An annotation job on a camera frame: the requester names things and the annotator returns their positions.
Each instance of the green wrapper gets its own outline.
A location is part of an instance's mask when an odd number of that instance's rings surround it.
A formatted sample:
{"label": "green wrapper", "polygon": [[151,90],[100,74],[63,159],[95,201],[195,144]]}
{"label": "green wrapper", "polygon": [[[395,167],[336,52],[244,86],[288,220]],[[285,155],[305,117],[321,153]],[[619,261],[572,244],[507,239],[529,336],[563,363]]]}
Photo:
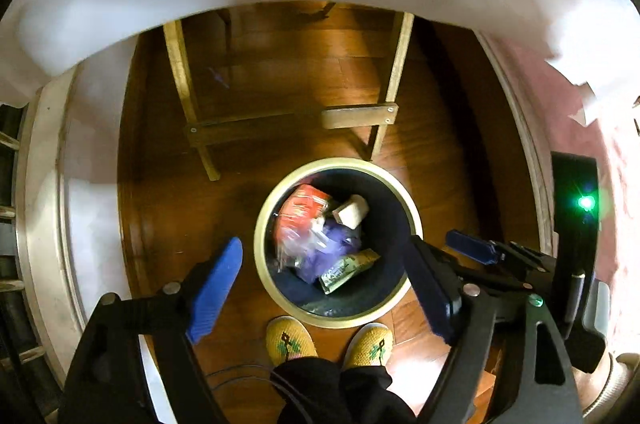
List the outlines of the green wrapper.
{"label": "green wrapper", "polygon": [[320,286],[325,294],[330,294],[351,278],[373,267],[380,256],[371,249],[342,256],[334,266],[320,277]]}

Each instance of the person's foot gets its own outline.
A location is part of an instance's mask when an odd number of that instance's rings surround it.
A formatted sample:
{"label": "person's foot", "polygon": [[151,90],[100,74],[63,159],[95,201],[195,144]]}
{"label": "person's foot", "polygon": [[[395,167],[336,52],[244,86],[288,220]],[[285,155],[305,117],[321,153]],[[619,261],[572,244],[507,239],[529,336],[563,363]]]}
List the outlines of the person's foot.
{"label": "person's foot", "polygon": [[309,332],[290,315],[276,317],[267,325],[266,344],[274,366],[291,359],[318,356]]}
{"label": "person's foot", "polygon": [[394,347],[394,335],[382,323],[364,325],[353,336],[344,356],[343,370],[358,366],[386,366]]}

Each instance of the cable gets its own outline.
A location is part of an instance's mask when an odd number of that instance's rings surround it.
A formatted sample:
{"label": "cable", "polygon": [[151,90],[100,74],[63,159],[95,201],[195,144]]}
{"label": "cable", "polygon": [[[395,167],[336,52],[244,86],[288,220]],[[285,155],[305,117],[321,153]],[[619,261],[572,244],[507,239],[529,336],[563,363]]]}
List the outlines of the cable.
{"label": "cable", "polygon": [[282,391],[287,397],[289,397],[292,404],[300,412],[300,415],[302,415],[302,417],[305,419],[306,424],[314,424],[313,419],[311,418],[309,413],[306,412],[305,408],[302,406],[302,403],[299,400],[297,400],[296,397],[289,390],[287,390],[287,388],[285,388],[279,382],[276,382],[270,378],[258,377],[257,375],[241,375],[240,377],[233,377],[227,380],[223,380],[220,384],[215,385],[213,388],[211,388],[211,393],[216,391],[218,388],[222,388],[225,384],[231,384],[238,380],[247,380],[247,379],[263,380],[265,382],[269,382],[270,384],[273,384],[276,388]]}
{"label": "cable", "polygon": [[273,375],[273,377],[276,377],[278,380],[286,384],[293,393],[295,393],[298,397],[300,397],[300,399],[305,400],[310,406],[315,406],[319,410],[324,410],[324,408],[319,406],[315,401],[313,401],[312,399],[309,399],[309,397],[307,397],[305,394],[300,393],[300,391],[298,391],[296,387],[293,386],[287,379],[282,377],[282,375],[277,374],[271,368],[267,366],[263,366],[261,364],[247,363],[247,364],[237,364],[235,366],[228,366],[227,368],[222,368],[221,370],[217,370],[215,372],[211,372],[210,374],[205,375],[205,378],[213,377],[214,375],[217,375],[217,374],[224,374],[225,372],[230,372],[231,370],[237,370],[238,368],[260,368],[262,370],[266,370],[271,375]]}

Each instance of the black pants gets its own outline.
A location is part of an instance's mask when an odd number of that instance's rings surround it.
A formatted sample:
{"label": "black pants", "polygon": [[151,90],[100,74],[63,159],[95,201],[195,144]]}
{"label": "black pants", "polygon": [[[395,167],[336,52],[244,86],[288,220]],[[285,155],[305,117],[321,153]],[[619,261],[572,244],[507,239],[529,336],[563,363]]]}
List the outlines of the black pants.
{"label": "black pants", "polygon": [[[314,424],[415,423],[411,408],[386,390],[391,385],[391,376],[384,366],[361,366],[341,372],[329,360],[302,357],[284,362],[274,372],[306,397],[297,399]],[[273,380],[282,383],[276,377]],[[295,405],[287,396],[283,397],[287,405],[278,424],[305,424]]]}

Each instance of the green led light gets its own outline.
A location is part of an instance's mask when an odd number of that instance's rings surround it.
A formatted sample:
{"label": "green led light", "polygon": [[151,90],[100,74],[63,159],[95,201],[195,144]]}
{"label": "green led light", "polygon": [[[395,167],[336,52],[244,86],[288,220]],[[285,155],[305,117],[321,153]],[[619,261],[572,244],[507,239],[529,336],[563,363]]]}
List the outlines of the green led light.
{"label": "green led light", "polygon": [[578,198],[578,205],[588,213],[596,206],[596,200],[591,195],[588,197],[580,197]]}

